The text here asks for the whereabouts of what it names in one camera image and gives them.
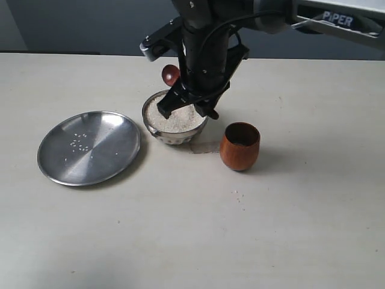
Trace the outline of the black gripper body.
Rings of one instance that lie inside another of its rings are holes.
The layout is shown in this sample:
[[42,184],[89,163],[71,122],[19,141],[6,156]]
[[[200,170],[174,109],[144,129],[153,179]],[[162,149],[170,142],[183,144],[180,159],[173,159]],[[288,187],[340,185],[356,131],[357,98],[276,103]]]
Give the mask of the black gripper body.
[[230,86],[230,79],[249,49],[242,44],[235,25],[194,29],[182,26],[182,46],[178,52],[183,86],[197,91],[215,92]]

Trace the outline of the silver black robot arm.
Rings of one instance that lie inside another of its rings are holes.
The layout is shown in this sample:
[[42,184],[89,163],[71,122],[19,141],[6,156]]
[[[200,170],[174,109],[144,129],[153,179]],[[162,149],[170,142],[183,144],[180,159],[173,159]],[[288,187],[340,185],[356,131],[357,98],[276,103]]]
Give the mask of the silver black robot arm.
[[248,48],[229,46],[242,28],[275,34],[294,28],[384,49],[383,1],[174,1],[178,17],[141,43],[149,60],[177,53],[180,75],[158,104],[164,117],[193,105],[217,119],[217,102]]

